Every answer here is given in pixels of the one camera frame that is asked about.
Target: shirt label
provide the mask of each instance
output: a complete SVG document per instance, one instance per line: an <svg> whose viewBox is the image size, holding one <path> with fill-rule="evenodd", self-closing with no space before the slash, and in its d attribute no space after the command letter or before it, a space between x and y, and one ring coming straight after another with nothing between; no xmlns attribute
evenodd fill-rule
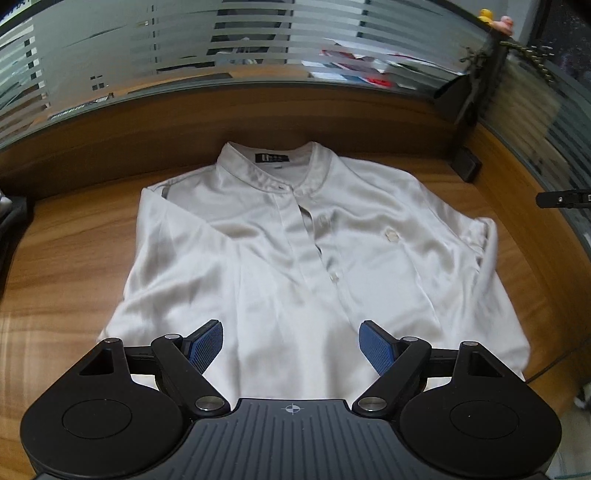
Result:
<svg viewBox="0 0 591 480"><path fill-rule="evenodd" d="M277 153L255 153L255 163L277 163L289 160L289 155L279 155Z"/></svg>

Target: striped window film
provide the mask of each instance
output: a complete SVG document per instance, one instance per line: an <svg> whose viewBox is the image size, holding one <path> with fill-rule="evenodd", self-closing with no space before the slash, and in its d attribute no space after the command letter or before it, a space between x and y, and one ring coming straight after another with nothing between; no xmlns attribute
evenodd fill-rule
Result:
<svg viewBox="0 0 591 480"><path fill-rule="evenodd" d="M446 0L63 0L0 37L0 147L113 102L199 86L430 96L487 37Z"/></svg>
<svg viewBox="0 0 591 480"><path fill-rule="evenodd" d="M482 122L546 191L591 189L591 92L546 62L556 85L509 57ZM591 255L591 211L563 209Z"/></svg>

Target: shirt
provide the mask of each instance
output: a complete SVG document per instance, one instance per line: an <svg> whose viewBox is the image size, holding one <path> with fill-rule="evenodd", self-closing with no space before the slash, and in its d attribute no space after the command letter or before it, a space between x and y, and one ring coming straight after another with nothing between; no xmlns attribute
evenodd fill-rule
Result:
<svg viewBox="0 0 591 480"><path fill-rule="evenodd" d="M218 319L223 348L205 377L231 404L352 403L377 378L359 350L366 319L434 348L478 341L520 374L529 345L496 250L492 220L404 171L313 142L226 144L215 165L142 191L134 265L99 338L149 345Z"/></svg>

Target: cable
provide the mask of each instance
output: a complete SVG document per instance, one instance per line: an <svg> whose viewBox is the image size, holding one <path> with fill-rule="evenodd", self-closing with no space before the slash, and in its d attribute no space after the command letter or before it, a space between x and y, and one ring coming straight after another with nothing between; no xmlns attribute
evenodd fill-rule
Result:
<svg viewBox="0 0 591 480"><path fill-rule="evenodd" d="M536 374L534 374L533 376L529 377L525 383L526 384L530 384L532 383L534 380L537 380L539 377L541 377L542 375L544 375L548 370L550 370L552 367L556 366L557 364L559 364L562 360L564 360L565 358L567 358L569 355L571 355L572 353L575 353L576 351L580 350L582 347L584 347L587 343L589 343L591 341L591 335L588 335L585 340L583 340L580 344L578 344L575 348L573 348L572 350L569 350L568 352L563 353L562 355L560 355L556 360L550 362L546 367L544 367L542 370L540 370L539 372L537 372Z"/></svg>

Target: shirt collar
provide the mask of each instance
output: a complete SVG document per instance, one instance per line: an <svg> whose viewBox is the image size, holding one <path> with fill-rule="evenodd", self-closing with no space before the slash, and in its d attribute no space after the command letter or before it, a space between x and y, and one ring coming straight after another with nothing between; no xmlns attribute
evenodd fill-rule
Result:
<svg viewBox="0 0 591 480"><path fill-rule="evenodd" d="M273 150L258 150L256 148L247 148L252 151L261 151L264 153L276 154L297 154L305 150L311 150L310 162L308 170L303 180L298 184L290 184L289 182L270 175L266 171L260 169L243 154L241 154L232 143L226 143L217 158L217 164L224 168L228 173L236 178L248 183L250 186L263 190L265 192L273 193L289 193L294 192L300 195L310 195L318 190L329 172L331 162L337 155L330 149L323 147L316 142L309 142L306 145L296 148L294 150L273 151Z"/></svg>

